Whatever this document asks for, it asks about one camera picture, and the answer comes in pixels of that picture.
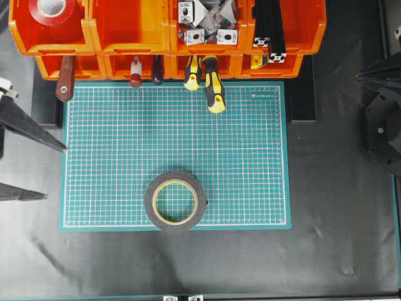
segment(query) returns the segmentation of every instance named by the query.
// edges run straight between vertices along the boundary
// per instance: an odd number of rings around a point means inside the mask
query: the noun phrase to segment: wooden handle
[[[62,102],[67,102],[74,96],[75,65],[75,56],[63,56],[60,66],[60,75],[56,86],[56,96]]]

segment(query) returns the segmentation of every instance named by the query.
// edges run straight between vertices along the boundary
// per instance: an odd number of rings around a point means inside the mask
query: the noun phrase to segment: screwdriver handle
[[[201,86],[202,60],[200,56],[193,55],[188,59],[185,68],[184,87],[190,91],[196,91]]]
[[[205,56],[203,63],[206,66],[207,107],[212,113],[218,114],[226,109],[226,91],[220,80],[217,57],[215,55]]]
[[[56,96],[62,102],[68,102],[74,96],[75,67],[76,56],[63,56],[56,86]]]
[[[164,81],[161,55],[155,55],[153,58],[152,81],[155,86],[160,86]]]

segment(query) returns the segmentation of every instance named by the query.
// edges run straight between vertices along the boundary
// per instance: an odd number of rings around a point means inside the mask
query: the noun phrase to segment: cutting mat
[[[290,227],[282,82],[225,83],[227,111],[182,83],[76,83],[65,108],[61,230],[156,230],[143,196],[158,175],[195,176],[197,230]]]

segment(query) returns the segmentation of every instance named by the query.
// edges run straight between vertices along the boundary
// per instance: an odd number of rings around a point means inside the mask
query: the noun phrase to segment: black fabric
[[[0,76],[29,107],[33,61],[17,54],[0,3]],[[372,95],[355,83],[382,56],[378,11],[374,0],[344,4],[327,1],[314,59],[318,121],[288,127],[290,230],[60,233],[61,156],[6,133],[0,182],[48,199],[0,204],[0,298],[396,292],[392,183],[363,151],[360,111]]]

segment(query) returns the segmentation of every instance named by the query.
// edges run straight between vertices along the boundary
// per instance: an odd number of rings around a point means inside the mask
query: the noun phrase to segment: orange storage bin
[[[245,53],[267,53],[267,48],[254,47],[255,0],[248,0],[249,27]],[[326,0],[281,0],[284,36],[288,53],[313,55],[320,49],[326,30]]]
[[[85,19],[88,1],[81,5],[81,36],[77,40],[56,40],[46,28],[36,22],[29,13],[28,0],[10,0],[9,28],[19,52],[23,55],[90,55],[94,47]]]
[[[247,0],[236,0],[238,44],[217,45],[216,43],[185,45],[178,37],[179,29],[186,29],[178,23],[178,0],[170,0],[170,52],[172,55],[240,55],[246,49],[247,40]]]
[[[270,63],[260,69],[251,69],[251,56],[241,56],[241,68],[237,69],[236,78],[294,78],[299,75],[303,55],[287,55],[283,64]]]
[[[39,70],[45,80],[57,80],[60,74],[61,60],[63,56],[37,56]],[[103,58],[99,55],[77,56],[75,78],[77,80],[104,80],[106,68]]]
[[[171,56],[171,76],[175,80],[185,78],[185,68],[188,64],[189,55]],[[217,55],[219,60],[219,72],[222,79],[234,78],[236,70],[241,67],[242,56]],[[205,79],[205,67],[203,67],[202,78]]]
[[[128,80],[131,73],[131,63],[136,55],[110,55],[104,56],[107,77],[111,80]],[[142,79],[149,80],[152,77],[154,55],[139,55],[142,62]],[[164,79],[171,78],[170,56],[163,56]]]
[[[103,54],[170,51],[169,0],[91,0],[88,25]]]

